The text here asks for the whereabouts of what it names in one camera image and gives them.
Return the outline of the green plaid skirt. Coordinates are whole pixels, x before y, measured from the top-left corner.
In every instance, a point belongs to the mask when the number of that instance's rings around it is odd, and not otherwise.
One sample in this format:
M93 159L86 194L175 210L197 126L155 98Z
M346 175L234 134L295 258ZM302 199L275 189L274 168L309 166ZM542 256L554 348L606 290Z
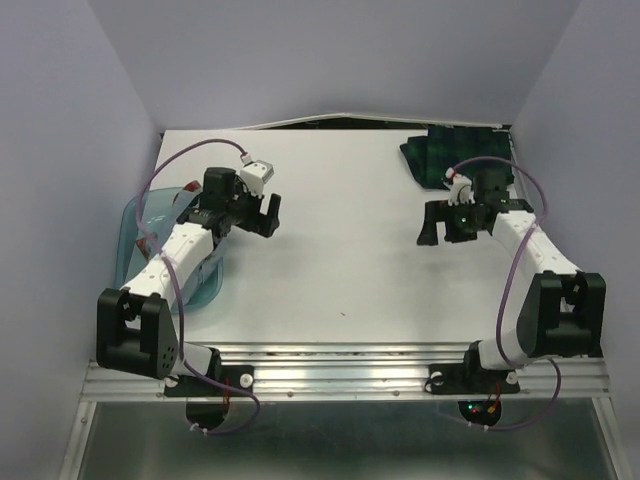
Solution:
M408 137L399 149L413 179L425 190L446 190L446 170L469 158L511 159L509 134L491 127L432 124L426 134Z

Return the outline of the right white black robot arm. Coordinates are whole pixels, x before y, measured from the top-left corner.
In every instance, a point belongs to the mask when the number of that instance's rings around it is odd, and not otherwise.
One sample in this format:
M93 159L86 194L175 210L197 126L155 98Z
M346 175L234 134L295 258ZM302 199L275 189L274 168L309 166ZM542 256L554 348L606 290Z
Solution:
M494 336L473 342L461 362L433 367L441 383L459 381L482 390L539 358L600 355L603 276L580 269L561 253L541 228L541 215L526 200L510 196L504 173L491 169L468 178L450 168L444 180L449 196L426 203L418 245L437 245L439 224L449 243L474 241L486 232L511 256L506 283L522 275L529 287L514 327L504 330L498 318Z

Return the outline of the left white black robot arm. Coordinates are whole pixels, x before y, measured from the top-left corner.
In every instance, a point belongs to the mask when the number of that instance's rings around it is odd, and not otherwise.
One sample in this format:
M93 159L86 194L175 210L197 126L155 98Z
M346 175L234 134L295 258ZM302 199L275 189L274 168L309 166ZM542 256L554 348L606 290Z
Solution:
M97 301L96 359L106 369L148 378L188 376L199 393L215 392L223 371L218 350L186 342L185 307L216 269L233 228L269 238L279 226L281 198L267 206L272 165L210 167L193 190L175 194L164 232L145 232L146 265Z

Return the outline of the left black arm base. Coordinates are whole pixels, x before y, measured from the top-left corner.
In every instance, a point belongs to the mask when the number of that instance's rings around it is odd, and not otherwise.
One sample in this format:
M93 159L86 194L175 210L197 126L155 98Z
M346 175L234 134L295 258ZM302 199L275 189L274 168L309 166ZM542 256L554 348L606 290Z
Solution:
M219 388L193 376L165 380L163 395L185 402L185 418L191 431L220 436L245 429L256 416L252 399L255 369L249 364L221 367Z

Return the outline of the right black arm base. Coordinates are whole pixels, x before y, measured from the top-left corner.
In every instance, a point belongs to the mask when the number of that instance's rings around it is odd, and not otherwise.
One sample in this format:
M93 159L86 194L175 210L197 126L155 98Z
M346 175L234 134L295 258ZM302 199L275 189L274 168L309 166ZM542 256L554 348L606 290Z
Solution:
M514 370L487 370L481 366L476 345L456 362L427 366L424 391L436 396L460 396L460 415L471 425L496 427L502 414L502 397L521 391Z

